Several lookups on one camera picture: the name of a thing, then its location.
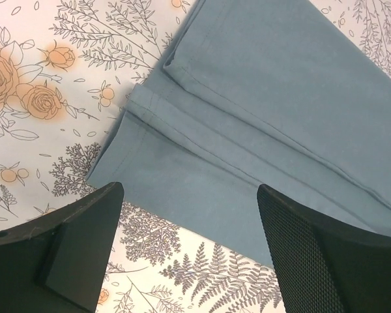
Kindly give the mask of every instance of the black mesh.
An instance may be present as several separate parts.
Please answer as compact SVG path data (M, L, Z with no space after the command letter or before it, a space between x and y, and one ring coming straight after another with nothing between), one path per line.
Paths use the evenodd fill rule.
M269 193L258 201L287 313L345 312L312 229Z
M287 313L391 313L391 238L266 185L257 199Z

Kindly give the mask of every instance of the plant sketch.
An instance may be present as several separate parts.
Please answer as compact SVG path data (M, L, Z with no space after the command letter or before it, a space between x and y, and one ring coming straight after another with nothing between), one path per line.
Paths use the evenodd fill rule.
M180 252L180 227L135 205L123 203L119 226L124 234L120 242L125 245L130 261L144 258L155 266Z
M138 70L133 79L145 81L169 42L168 34L166 39L159 38L151 20L155 13L151 0L107 2L104 17L93 7L94 0L62 0L55 17L59 25L50 29L62 38L69 37L77 48L83 48L79 57L89 62L89 67L117 70L128 66ZM138 44L142 39L147 45Z
M115 300L118 303L114 308L115 313L131 313L136 297L139 301L144 301L147 304L149 310L146 313L184 313L184 307L171 298L173 293L165 286L154 286L150 291L141 291L130 278L128 279L131 283L129 290L117 293L122 297Z
M60 156L58 162L52 164L53 170L50 174L56 178L52 194L56 197L67 194L79 194L84 197L95 191L94 187L85 182L85 176L101 148L96 142L85 147L80 143L67 147L68 158Z
M16 162L11 167L6 167L0 164L0 178L6 183L13 183L18 180L23 186L25 186L24 179L29 177L29 171L25 168L19 168L20 162Z
M391 76L391 2L356 0L353 11L356 22L364 26L362 52Z
M252 265L233 251L227 256L217 243L210 260L205 254L205 244L201 243L194 261L185 254L182 263L175 260L160 274L173 279L174 285L181 285L183 295L192 289L191 301L198 297L199 307L212 300L209 313L225 305L227 312L239 312L256 304L263 312L270 301L274 308L282 301L274 271L258 263Z
M17 204L15 197L8 191L5 185L0 185L0 207L17 216L10 210L10 206L15 204Z

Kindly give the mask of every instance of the fern illustration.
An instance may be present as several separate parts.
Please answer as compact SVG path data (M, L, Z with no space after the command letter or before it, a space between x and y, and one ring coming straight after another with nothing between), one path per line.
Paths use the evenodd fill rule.
M151 20L155 13L151 0L121 0L106 5L106 15L101 17L94 9L94 0L61 0L55 17L59 25L50 29L83 48L79 57L89 62L89 67L117 70L128 66L139 70L133 79L144 82L164 49L159 41L169 42L169 35L159 38Z
M391 2L356 0L353 10L356 22L364 25L362 52L391 76Z
M66 154L69 157L60 156L58 162L52 164L54 169L50 174L56 178L52 194L57 197L67 194L79 194L84 197L95 191L94 187L85 182L85 176L100 150L101 146L96 142L85 147L79 143L72 147L68 146Z
M110 281L110 278L109 276L111 274L126 274L126 273L136 273L136 272L140 272L140 271L143 271L145 269L147 269L148 267L142 267L141 269L134 269L134 270L131 270L131 271L127 271L123 268L123 265L121 264L114 264L112 261L109 261L108 264L107 264L107 267L106 267L106 273L104 274L104 280L106 282Z
M170 259L174 252L180 252L179 226L135 205L123 203L119 225L125 235L121 243L130 261L144 258L155 266Z
M199 307L210 302L209 313L223 306L227 306L228 312L239 312L254 305L259 305L263 312L271 301L275 308L282 301L274 271L252 264L236 252L227 255L217 243L210 260L205 255L205 244L201 243L193 263L185 254L182 264L174 260L160 274L173 279L174 285L181 285L183 295L194 287L191 301L198 297Z
M0 185L0 191L0 207L16 216L16 214L10 210L11 205L17 204L15 197L8 191L5 185Z

